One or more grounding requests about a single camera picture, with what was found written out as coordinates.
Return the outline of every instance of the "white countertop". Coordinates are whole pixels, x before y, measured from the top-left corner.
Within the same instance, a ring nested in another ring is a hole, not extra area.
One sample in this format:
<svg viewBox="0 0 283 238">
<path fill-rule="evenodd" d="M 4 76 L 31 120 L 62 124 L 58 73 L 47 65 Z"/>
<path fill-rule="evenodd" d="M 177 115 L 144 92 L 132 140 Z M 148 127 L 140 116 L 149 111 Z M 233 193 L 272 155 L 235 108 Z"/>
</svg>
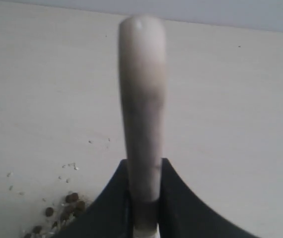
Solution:
<svg viewBox="0 0 283 238">
<path fill-rule="evenodd" d="M 42 221 L 69 190 L 95 198 L 125 158 L 123 18 L 0 1 L 0 238 Z M 165 26 L 164 156 L 221 215 L 283 238 L 283 34 Z M 62 168 L 72 162 L 78 171 Z"/>
</svg>

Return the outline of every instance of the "tool handle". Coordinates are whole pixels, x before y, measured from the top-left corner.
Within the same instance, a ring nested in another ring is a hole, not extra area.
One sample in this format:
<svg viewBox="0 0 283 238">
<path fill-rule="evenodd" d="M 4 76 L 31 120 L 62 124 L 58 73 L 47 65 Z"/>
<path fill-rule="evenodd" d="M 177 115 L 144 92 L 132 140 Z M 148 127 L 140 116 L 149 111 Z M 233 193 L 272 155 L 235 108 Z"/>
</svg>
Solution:
<svg viewBox="0 0 283 238">
<path fill-rule="evenodd" d="M 165 31 L 159 19 L 133 16 L 120 24 L 119 76 L 135 228 L 153 231 L 166 84 Z"/>
</svg>

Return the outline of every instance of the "black metal piece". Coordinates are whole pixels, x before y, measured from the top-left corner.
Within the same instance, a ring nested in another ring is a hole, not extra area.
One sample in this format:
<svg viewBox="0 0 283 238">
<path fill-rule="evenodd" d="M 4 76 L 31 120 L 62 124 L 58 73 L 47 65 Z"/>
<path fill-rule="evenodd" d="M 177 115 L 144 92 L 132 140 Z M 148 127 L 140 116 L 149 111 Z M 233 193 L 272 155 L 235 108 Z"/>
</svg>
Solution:
<svg viewBox="0 0 283 238">
<path fill-rule="evenodd" d="M 131 238 L 131 212 L 127 161 L 122 160 L 107 186 L 87 211 L 54 238 Z"/>
<path fill-rule="evenodd" d="M 202 202 L 180 179 L 168 159 L 162 161 L 159 200 L 161 238 L 257 238 L 232 224 Z M 128 192 L 127 161 L 85 214 L 54 238 L 132 238 L 133 217 Z"/>
<path fill-rule="evenodd" d="M 162 161 L 159 229 L 161 238 L 257 238 L 202 202 L 167 159 Z"/>
</svg>

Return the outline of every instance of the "white surface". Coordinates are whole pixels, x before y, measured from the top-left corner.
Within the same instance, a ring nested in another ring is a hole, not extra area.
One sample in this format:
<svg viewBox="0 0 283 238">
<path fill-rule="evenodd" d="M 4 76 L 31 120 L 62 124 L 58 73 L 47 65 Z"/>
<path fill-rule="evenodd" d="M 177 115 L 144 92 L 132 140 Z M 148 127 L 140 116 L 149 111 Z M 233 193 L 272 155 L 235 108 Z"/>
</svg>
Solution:
<svg viewBox="0 0 283 238">
<path fill-rule="evenodd" d="M 43 221 L 42 198 L 49 204 L 69 190 L 94 198 L 125 157 L 122 19 L 0 1 L 0 238 Z M 283 34 L 165 26 L 164 155 L 220 214 L 282 238 Z M 71 162 L 78 171 L 62 168 Z"/>
<path fill-rule="evenodd" d="M 5 0 L 283 32 L 282 0 Z"/>
</svg>

